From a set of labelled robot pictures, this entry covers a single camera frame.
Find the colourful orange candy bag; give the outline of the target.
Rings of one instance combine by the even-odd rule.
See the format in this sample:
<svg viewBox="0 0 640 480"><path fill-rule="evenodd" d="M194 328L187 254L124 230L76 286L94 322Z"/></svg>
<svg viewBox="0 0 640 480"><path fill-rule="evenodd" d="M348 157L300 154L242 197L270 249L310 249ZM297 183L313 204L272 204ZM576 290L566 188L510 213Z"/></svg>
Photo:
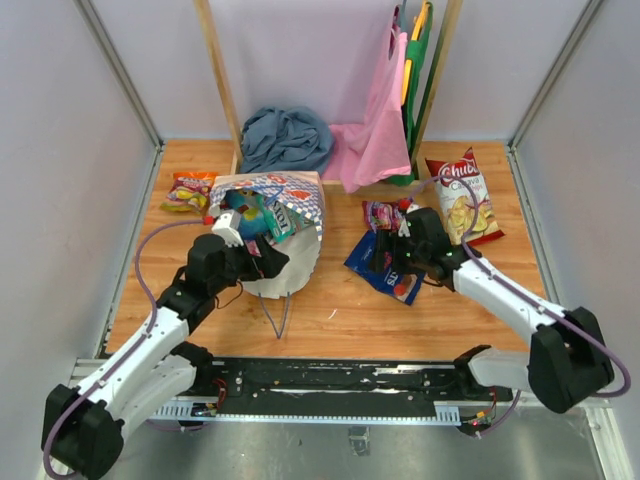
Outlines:
<svg viewBox="0 0 640 480"><path fill-rule="evenodd" d="M218 176L217 172L179 171L172 176L173 184L160 204L168 212L202 213L209 203L210 191Z"/></svg>

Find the purple snack packet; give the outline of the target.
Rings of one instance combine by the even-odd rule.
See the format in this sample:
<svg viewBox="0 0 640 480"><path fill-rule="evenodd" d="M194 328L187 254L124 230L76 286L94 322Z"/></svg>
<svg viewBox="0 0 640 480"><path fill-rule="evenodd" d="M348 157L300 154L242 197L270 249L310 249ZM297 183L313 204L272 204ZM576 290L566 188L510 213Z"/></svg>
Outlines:
<svg viewBox="0 0 640 480"><path fill-rule="evenodd" d="M373 232L398 231L411 202L407 198L395 202L363 201L364 222Z"/></svg>

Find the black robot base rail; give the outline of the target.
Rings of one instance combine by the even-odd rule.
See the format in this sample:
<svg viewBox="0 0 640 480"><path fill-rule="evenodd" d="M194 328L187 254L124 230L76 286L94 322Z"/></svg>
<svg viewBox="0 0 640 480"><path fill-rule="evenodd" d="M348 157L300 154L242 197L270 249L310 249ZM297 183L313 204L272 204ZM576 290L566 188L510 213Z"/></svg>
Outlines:
<svg viewBox="0 0 640 480"><path fill-rule="evenodd" d="M220 357L211 370L211 385L174 397L153 420L459 426L513 398L465 387L451 362Z"/></svg>

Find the blue Burts chips bag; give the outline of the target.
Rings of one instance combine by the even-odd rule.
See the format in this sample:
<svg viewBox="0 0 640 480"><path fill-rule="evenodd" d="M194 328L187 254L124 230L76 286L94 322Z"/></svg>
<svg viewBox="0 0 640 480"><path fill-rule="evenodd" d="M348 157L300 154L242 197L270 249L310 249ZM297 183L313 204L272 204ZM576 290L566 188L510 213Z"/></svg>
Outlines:
<svg viewBox="0 0 640 480"><path fill-rule="evenodd" d="M373 269L375 257L376 234L367 231L354 247L344 265L363 278L376 291L390 296L411 306L417 297L425 274L398 273L391 265L391 256L384 253L383 269Z"/></svg>

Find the blue checkered paper bag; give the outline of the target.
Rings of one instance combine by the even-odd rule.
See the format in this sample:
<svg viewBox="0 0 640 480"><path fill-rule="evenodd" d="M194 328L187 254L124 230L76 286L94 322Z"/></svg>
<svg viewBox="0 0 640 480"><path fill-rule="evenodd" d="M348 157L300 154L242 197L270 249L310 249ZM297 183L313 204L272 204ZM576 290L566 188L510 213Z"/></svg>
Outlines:
<svg viewBox="0 0 640 480"><path fill-rule="evenodd" d="M320 256L325 226L325 198L316 172L275 171L236 174L215 180L209 195L209 214L233 210L225 202L230 190L251 190L277 200L296 212L301 229L276 243L271 233L259 234L276 250L289 256L289 262L275 278L241 281L245 291L258 298L263 312L280 339L284 333L292 296L310 280Z"/></svg>

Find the teal Fox's candy bag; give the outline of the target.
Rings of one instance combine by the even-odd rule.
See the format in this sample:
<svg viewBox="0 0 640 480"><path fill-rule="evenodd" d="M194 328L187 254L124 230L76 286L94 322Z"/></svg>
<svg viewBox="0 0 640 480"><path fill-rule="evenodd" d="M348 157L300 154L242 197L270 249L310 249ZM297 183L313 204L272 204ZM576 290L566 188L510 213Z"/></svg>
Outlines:
<svg viewBox="0 0 640 480"><path fill-rule="evenodd" d="M276 243L282 243L301 229L298 214L281 202L262 196L259 208Z"/></svg>

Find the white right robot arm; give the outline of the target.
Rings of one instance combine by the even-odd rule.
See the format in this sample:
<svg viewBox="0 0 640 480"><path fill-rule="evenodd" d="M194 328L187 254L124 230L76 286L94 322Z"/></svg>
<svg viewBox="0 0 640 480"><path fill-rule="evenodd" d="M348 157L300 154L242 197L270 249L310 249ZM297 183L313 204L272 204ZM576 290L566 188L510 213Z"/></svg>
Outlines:
<svg viewBox="0 0 640 480"><path fill-rule="evenodd" d="M568 310L532 294L466 243L454 245L431 208L407 213L396 231L374 235L371 263L398 274L424 275L480 304L526 343L526 353L478 346L461 355L455 392L474 400L490 386L530 392L549 410L564 413L595 396L614 369L595 315Z"/></svg>

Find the red Chubi cassava chips bag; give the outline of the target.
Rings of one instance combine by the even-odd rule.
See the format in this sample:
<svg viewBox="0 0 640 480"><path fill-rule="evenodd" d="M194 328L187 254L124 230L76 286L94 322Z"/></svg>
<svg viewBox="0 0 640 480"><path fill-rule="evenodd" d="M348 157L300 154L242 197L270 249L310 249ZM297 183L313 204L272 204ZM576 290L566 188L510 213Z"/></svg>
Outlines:
<svg viewBox="0 0 640 480"><path fill-rule="evenodd" d="M454 245L463 238L470 245L480 245L504 236L472 147L455 162L426 159L426 166L432 176L439 176L435 190Z"/></svg>

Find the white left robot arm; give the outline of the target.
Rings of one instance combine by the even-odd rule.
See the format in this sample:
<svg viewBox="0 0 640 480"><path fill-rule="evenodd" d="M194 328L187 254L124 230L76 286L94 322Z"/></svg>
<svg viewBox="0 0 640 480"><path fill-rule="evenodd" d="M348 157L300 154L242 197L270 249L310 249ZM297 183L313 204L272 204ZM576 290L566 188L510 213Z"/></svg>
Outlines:
<svg viewBox="0 0 640 480"><path fill-rule="evenodd" d="M188 337L219 306L218 296L242 282L277 277L288 255L264 238L256 255L245 244L230 246L213 233L198 236L171 284L152 298L151 312L127 342L75 387L57 385L45 402L43 464L102 478L125 441L160 407L183 392L200 396L214 384L213 356Z"/></svg>

